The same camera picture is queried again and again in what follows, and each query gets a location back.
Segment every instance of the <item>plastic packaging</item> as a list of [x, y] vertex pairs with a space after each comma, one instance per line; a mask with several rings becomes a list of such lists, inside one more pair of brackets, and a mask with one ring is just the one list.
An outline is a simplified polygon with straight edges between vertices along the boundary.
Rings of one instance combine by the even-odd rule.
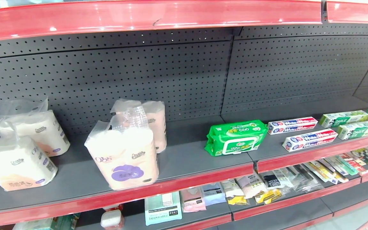
[[206, 205], [200, 187], [180, 191], [183, 212], [205, 211]]
[[226, 202], [225, 192], [219, 182], [203, 185], [201, 191], [206, 206]]
[[239, 185], [235, 182], [234, 179], [227, 179], [221, 181], [221, 185], [224, 188], [226, 197], [234, 197], [234, 196], [244, 196], [244, 192], [239, 187]]
[[85, 146], [113, 190], [149, 185], [159, 175], [153, 132], [143, 107], [128, 109], [124, 122], [99, 121]]
[[149, 128], [154, 133], [154, 145], [156, 152], [161, 153], [167, 147], [167, 137], [165, 135], [165, 105], [164, 102], [147, 101], [143, 104], [140, 101], [119, 99], [117, 100], [111, 112], [115, 112], [120, 120], [124, 119], [123, 113], [128, 109], [143, 106], [146, 112]]
[[368, 121], [340, 125], [337, 132], [339, 134], [338, 137], [342, 140], [368, 136]]
[[363, 122], [368, 118], [368, 113], [357, 110], [350, 112], [336, 112], [323, 114], [319, 124], [324, 128], [338, 127], [343, 124], [351, 124], [355, 122]]
[[323, 129], [307, 134], [300, 134], [287, 137], [282, 146], [288, 151], [293, 152], [303, 150], [321, 144], [327, 144], [335, 140], [337, 133], [331, 129]]
[[106, 230], [122, 230], [124, 217], [120, 210], [107, 211], [103, 213], [100, 225]]
[[256, 173], [238, 177], [236, 181], [244, 192], [245, 199], [250, 199], [257, 195], [260, 196], [268, 191], [265, 184]]
[[30, 137], [0, 131], [0, 186], [14, 191], [44, 186], [58, 168]]
[[259, 120], [213, 125], [207, 135], [205, 150], [211, 156], [257, 150], [267, 131]]
[[47, 110], [48, 99], [7, 100], [0, 108], [0, 130], [12, 130], [13, 126], [18, 136], [31, 137], [49, 157], [69, 149], [70, 143], [53, 111]]
[[145, 198], [144, 209], [146, 226], [181, 220], [180, 193], [177, 191]]
[[316, 124], [317, 120], [312, 117], [269, 122], [268, 133], [269, 135], [273, 135], [312, 129]]

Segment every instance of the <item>white plastic container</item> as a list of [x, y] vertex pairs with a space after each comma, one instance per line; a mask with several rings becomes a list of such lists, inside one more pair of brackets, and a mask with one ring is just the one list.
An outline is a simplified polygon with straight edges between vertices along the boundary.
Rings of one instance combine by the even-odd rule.
[[124, 217], [120, 210], [103, 213], [100, 225], [106, 230], [121, 230], [124, 226]]

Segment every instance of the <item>pink package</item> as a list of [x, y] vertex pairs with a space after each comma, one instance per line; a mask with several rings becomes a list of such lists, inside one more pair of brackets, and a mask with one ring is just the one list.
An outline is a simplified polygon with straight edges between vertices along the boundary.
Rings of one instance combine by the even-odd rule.
[[196, 212], [207, 210], [203, 193], [200, 187], [188, 188], [180, 191], [183, 212]]

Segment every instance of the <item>yellow package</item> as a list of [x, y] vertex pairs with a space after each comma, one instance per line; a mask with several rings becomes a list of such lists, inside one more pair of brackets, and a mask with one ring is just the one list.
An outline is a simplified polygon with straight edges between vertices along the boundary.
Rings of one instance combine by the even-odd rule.
[[244, 196], [236, 195], [234, 197], [228, 197], [227, 202], [229, 205], [249, 205], [249, 202], [245, 200]]
[[256, 196], [255, 201], [260, 204], [264, 202], [265, 204], [270, 204], [273, 201], [279, 199], [282, 196], [282, 193], [279, 189], [272, 189], [265, 192], [263, 195]]

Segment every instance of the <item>tissue paper pack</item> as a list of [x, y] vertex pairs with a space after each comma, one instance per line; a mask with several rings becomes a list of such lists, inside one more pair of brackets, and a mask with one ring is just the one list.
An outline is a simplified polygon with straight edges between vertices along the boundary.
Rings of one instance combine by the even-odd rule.
[[222, 189], [221, 183], [212, 183], [201, 186], [205, 205], [213, 205], [226, 202], [225, 192]]
[[46, 185], [57, 170], [31, 138], [0, 132], [0, 186], [6, 191]]
[[145, 198], [144, 209], [146, 226], [181, 220], [180, 193], [177, 191]]
[[65, 153], [70, 143], [52, 110], [43, 102], [28, 100], [5, 101], [0, 109], [0, 130], [14, 129], [18, 136], [29, 136], [47, 154]]
[[180, 195], [183, 212], [206, 210], [205, 200], [200, 187], [181, 190]]
[[140, 101], [119, 99], [114, 103], [111, 112], [115, 112], [120, 120], [124, 120], [124, 112], [138, 106], [143, 106], [149, 128], [154, 134], [156, 152], [161, 153], [167, 147], [167, 138], [165, 135], [165, 106], [163, 102], [147, 101], [142, 104]]
[[129, 109], [128, 118], [109, 123], [99, 121], [90, 132], [85, 146], [113, 190], [149, 185], [159, 170], [153, 132], [142, 106]]

